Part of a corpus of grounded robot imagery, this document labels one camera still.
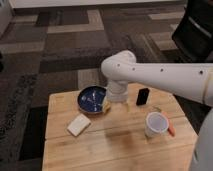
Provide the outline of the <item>translucent yellowish gripper finger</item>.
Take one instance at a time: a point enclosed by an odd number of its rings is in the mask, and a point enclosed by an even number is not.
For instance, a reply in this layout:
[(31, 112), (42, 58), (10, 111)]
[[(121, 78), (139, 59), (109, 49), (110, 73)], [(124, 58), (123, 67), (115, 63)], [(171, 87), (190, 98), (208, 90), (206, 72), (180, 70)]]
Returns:
[(126, 107), (127, 112), (130, 112), (130, 105), (129, 105), (129, 103), (125, 102), (124, 105)]
[(107, 98), (104, 98), (102, 103), (102, 111), (106, 113), (111, 107), (111, 103), (107, 100)]

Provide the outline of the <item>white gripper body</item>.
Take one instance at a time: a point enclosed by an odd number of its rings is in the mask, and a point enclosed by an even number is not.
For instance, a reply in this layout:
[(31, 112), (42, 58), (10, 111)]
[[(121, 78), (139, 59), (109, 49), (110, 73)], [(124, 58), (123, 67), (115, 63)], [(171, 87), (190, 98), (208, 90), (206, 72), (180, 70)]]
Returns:
[(109, 80), (106, 97), (110, 102), (125, 102), (128, 97), (128, 83), (125, 81)]

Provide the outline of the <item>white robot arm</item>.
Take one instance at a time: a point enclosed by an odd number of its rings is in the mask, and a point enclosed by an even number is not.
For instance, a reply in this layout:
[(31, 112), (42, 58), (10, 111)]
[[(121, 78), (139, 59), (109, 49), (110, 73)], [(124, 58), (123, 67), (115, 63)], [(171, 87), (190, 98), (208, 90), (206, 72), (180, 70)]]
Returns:
[(213, 171), (213, 63), (137, 63), (136, 56), (124, 50), (103, 60), (101, 71), (108, 80), (110, 102), (125, 102), (132, 82), (209, 106), (189, 171)]

